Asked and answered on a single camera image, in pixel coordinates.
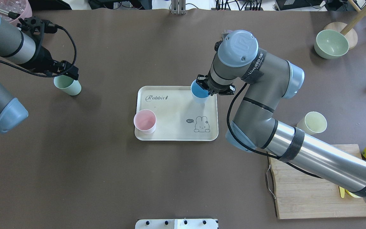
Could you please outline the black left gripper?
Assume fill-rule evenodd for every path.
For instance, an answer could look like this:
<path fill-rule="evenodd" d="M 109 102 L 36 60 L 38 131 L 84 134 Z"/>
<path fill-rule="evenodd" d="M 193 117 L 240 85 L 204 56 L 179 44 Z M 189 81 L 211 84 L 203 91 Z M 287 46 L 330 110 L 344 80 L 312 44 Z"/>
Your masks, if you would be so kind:
<path fill-rule="evenodd" d="M 21 31 L 29 36 L 35 42 L 35 53 L 33 57 L 24 64 L 20 64 L 24 69 L 31 70 L 32 73 L 39 77 L 57 77 L 65 75 L 78 80 L 79 73 L 78 68 L 75 66 L 77 59 L 77 48 L 75 42 L 69 32 L 62 26 L 52 23 L 47 19 L 40 19 L 38 17 L 29 17 L 25 19 L 19 19 L 18 27 Z M 52 58 L 50 52 L 43 47 L 43 39 L 46 33 L 54 34 L 58 30 L 63 30 L 74 48 L 73 62 L 68 61 L 56 61 Z"/>

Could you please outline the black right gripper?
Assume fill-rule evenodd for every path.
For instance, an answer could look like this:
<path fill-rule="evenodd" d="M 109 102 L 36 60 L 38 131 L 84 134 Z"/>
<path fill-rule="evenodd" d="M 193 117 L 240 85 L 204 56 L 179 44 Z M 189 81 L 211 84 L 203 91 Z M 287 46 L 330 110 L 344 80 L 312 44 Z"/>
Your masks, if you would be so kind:
<path fill-rule="evenodd" d="M 217 83 L 212 77 L 208 75 L 198 74 L 196 83 L 202 89 L 208 91 L 208 95 L 213 96 L 214 94 L 219 95 L 233 95 L 236 91 L 236 87 L 232 84 L 222 85 Z"/>

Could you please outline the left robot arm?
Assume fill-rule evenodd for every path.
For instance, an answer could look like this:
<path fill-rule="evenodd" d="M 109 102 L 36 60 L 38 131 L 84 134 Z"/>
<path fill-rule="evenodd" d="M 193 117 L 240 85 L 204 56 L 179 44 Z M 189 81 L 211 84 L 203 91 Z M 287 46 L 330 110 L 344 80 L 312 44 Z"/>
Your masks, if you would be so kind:
<path fill-rule="evenodd" d="M 58 30 L 66 33 L 73 45 L 73 60 L 55 60 L 43 46 L 46 34 Z M 29 112 L 4 83 L 20 72 L 51 78 L 55 86 L 74 96 L 80 93 L 76 67 L 77 47 L 70 33 L 62 26 L 39 17 L 20 18 L 19 14 L 0 9 L 0 134 L 20 125 Z"/>

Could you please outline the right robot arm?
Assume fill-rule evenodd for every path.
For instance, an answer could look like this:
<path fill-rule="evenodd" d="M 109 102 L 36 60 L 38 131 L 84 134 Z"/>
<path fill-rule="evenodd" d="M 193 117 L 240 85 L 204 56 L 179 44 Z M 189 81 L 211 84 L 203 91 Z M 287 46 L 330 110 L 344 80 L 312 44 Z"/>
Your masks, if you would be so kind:
<path fill-rule="evenodd" d="M 359 74 L 305 63 L 307 74 L 262 49 L 245 30 L 222 35 L 206 75 L 197 83 L 209 95 L 233 95 L 245 86 L 239 107 L 227 113 L 227 139 L 362 197 L 366 203 L 366 159 L 335 146 L 338 140 L 366 143 L 366 86 Z"/>

